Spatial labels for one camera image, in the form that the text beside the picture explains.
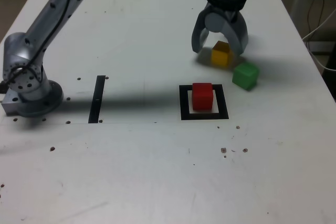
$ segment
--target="white table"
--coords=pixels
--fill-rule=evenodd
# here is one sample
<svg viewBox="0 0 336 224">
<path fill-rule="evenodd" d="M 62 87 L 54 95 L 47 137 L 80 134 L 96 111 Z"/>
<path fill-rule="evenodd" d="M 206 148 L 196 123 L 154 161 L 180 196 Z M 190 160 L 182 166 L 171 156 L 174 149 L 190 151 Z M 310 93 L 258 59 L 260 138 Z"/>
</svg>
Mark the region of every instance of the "white table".
<svg viewBox="0 0 336 224">
<path fill-rule="evenodd" d="M 47 1 L 28 0 L 8 34 Z M 84 0 L 44 62 L 71 100 L 45 122 L 0 110 L 0 223 L 336 222 L 336 107 L 281 0 L 242 11 L 251 92 L 195 61 L 205 4 Z M 103 123 L 88 124 L 97 75 Z M 229 120 L 181 121 L 178 88 L 193 82 L 223 85 Z"/>
</svg>

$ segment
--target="black square marker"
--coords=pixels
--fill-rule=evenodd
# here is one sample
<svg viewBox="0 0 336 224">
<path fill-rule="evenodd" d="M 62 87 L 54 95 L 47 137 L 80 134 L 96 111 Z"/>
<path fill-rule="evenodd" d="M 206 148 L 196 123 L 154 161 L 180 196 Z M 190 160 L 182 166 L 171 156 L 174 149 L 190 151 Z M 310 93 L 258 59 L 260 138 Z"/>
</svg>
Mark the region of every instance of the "black square marker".
<svg viewBox="0 0 336 224">
<path fill-rule="evenodd" d="M 223 87 L 221 84 L 212 85 L 216 93 L 218 113 L 190 113 L 188 91 L 193 90 L 192 85 L 180 85 L 180 107 L 181 120 L 214 120 L 214 119 L 229 119 L 227 113 Z"/>
</svg>

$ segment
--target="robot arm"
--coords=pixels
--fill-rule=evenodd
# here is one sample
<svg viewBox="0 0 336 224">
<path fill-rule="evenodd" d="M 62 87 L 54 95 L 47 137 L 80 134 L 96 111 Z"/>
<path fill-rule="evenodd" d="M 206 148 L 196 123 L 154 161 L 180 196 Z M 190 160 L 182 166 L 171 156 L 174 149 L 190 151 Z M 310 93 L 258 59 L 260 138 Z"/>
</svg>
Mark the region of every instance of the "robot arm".
<svg viewBox="0 0 336 224">
<path fill-rule="evenodd" d="M 9 89 L 2 102 L 7 115 L 46 114 L 63 100 L 61 86 L 48 80 L 43 56 L 52 40 L 82 0 L 49 0 L 26 33 L 9 35 L 4 45 L 3 78 Z M 240 10 L 246 0 L 208 0 L 192 34 L 192 48 L 199 52 L 209 31 L 223 33 L 240 55 L 247 45 L 247 28 Z"/>
<path fill-rule="evenodd" d="M 199 52 L 209 31 L 222 33 L 228 40 L 232 51 L 241 55 L 248 42 L 247 27 L 240 10 L 246 0 L 208 0 L 200 12 L 192 34 L 192 47 Z"/>
<path fill-rule="evenodd" d="M 48 80 L 43 56 L 81 2 L 49 0 L 26 33 L 6 38 L 3 78 L 9 89 L 2 106 L 7 115 L 43 115 L 62 102 L 62 88 Z"/>
</svg>

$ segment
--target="black tape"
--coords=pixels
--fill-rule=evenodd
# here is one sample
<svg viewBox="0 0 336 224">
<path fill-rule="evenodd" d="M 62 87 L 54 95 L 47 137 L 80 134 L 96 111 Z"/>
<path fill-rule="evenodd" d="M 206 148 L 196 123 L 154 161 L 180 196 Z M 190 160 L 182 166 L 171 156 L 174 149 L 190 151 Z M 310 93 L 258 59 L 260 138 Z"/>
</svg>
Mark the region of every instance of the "black tape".
<svg viewBox="0 0 336 224">
<path fill-rule="evenodd" d="M 100 107 L 101 107 L 101 100 L 103 98 L 103 92 L 104 92 L 104 85 L 105 85 L 105 76 L 97 76 L 96 86 L 94 87 L 95 91 L 93 93 L 93 98 L 92 98 L 92 103 L 91 103 L 89 123 L 98 123 Z"/>
</svg>

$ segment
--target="cube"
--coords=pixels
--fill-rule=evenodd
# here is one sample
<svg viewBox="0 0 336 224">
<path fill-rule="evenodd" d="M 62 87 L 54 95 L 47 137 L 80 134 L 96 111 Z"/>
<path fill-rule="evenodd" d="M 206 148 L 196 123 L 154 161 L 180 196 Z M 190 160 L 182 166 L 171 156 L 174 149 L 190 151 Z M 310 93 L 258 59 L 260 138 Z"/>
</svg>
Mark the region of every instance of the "cube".
<svg viewBox="0 0 336 224">
<path fill-rule="evenodd" d="M 211 63 L 220 67 L 228 67 L 234 58 L 234 54 L 228 43 L 218 41 L 212 49 Z"/>
<path fill-rule="evenodd" d="M 251 63 L 244 62 L 235 68 L 232 82 L 245 90 L 251 90 L 256 84 L 259 69 Z"/>
<path fill-rule="evenodd" d="M 192 102 L 195 111 L 211 111 L 214 93 L 211 83 L 193 83 Z"/>
</svg>

